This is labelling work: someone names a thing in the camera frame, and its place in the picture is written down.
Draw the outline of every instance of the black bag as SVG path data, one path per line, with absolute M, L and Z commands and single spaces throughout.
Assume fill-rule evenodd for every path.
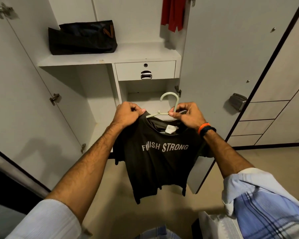
M 117 48 L 112 20 L 62 24 L 60 30 L 48 31 L 53 55 L 113 53 Z

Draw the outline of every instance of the black t-shirt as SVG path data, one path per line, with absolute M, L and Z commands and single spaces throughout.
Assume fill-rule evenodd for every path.
M 143 197 L 156 195 L 162 185 L 178 185 L 185 196 L 187 177 L 206 145 L 194 129 L 181 121 L 147 119 L 147 115 L 145 112 L 125 128 L 113 146 L 115 164 L 125 161 L 137 204 Z M 160 133 L 168 124 L 177 126 L 176 132 Z

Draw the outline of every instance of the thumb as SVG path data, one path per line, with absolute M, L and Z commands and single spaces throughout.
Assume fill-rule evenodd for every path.
M 170 115 L 171 117 L 174 117 L 174 118 L 176 118 L 178 120 L 180 120 L 181 117 L 183 116 L 183 114 L 180 114 L 178 112 L 169 112 L 168 115 Z
M 144 114 L 144 112 L 146 112 L 146 109 L 139 109 L 139 110 L 136 110 L 136 111 L 134 111 L 134 112 L 137 112 L 138 113 L 138 116 L 141 116 L 141 115 L 143 115 Z

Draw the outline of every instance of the plastic hanger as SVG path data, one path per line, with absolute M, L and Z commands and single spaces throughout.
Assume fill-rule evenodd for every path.
M 165 96 L 168 96 L 168 95 L 173 95 L 173 96 L 176 97 L 176 104 L 175 104 L 175 106 L 174 106 L 174 112 L 175 112 L 175 111 L 176 111 L 176 108 L 177 108 L 177 105 L 178 105 L 178 101 L 179 101 L 179 97 L 178 97 L 178 95 L 177 95 L 176 93 L 174 93 L 174 92 L 166 92 L 166 93 L 164 93 L 164 94 L 161 96 L 160 101 L 162 101 L 163 98 L 164 98 Z M 154 117 L 154 116 L 157 116 L 157 115 L 168 115 L 168 113 L 161 113 L 160 111 L 158 111 L 156 114 L 151 114 L 151 115 L 146 116 L 146 118 Z

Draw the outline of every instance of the red cloth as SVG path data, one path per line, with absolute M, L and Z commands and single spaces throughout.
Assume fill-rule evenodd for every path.
M 183 29 L 186 0 L 163 0 L 161 25 L 168 24 L 168 30 L 175 32 Z

